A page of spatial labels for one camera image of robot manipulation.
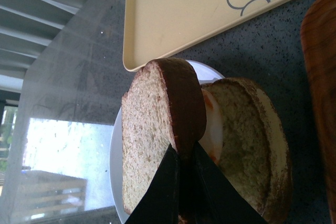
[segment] countertop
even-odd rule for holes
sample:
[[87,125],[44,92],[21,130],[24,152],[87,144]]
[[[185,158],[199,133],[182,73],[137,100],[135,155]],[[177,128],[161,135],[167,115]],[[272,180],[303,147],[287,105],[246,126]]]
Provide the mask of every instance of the countertop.
[[[271,98],[293,164],[286,223],[330,223],[300,42],[302,19],[314,1],[292,0],[175,55],[205,63],[226,77],[253,79]],[[113,125],[134,77],[122,64],[124,7],[125,0],[88,0],[27,71],[0,197],[0,223],[48,218],[68,223],[76,216],[86,223],[86,212],[95,223],[119,222],[108,170]],[[22,192],[28,180],[34,185],[76,181],[61,193],[53,187],[57,195],[78,187],[75,196],[57,203],[72,208],[44,216],[35,211],[35,219],[18,214],[28,210],[22,204],[31,198]],[[82,198],[79,188],[86,190]]]

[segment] cream tray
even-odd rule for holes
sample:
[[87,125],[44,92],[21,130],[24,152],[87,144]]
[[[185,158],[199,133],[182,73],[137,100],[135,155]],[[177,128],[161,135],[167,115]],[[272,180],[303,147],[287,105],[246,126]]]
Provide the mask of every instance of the cream tray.
[[126,0],[123,64],[137,71],[289,0]]

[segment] plate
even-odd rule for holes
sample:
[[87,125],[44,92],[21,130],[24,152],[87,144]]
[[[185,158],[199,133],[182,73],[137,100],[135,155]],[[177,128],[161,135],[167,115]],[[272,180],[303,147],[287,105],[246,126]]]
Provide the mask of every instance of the plate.
[[289,0],[125,0],[123,64],[137,71]]
[[[197,74],[197,78],[202,83],[214,82],[218,79],[224,78],[215,69],[206,64],[188,60],[193,66]],[[112,133],[111,147],[110,147],[110,178],[114,203],[116,204],[117,213],[122,224],[126,222],[129,215],[125,213],[122,203],[122,134],[121,134],[121,108],[118,112],[114,130]]]

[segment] sliced loaf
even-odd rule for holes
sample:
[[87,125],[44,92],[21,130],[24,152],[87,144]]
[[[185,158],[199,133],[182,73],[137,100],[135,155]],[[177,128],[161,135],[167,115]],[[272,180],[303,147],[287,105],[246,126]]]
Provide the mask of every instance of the sliced loaf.
[[292,195],[291,161],[281,121],[255,82],[226,78],[202,88],[223,115],[223,174],[268,223],[283,223]]
[[128,214],[148,189],[169,143],[188,163],[205,126],[203,95],[187,61],[153,60],[136,73],[122,98],[122,193]]

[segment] wooden cutting board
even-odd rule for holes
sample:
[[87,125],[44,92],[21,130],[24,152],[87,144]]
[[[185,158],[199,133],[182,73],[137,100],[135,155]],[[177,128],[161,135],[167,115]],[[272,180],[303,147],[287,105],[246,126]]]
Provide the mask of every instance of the wooden cutting board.
[[329,210],[336,223],[336,0],[316,0],[301,26]]

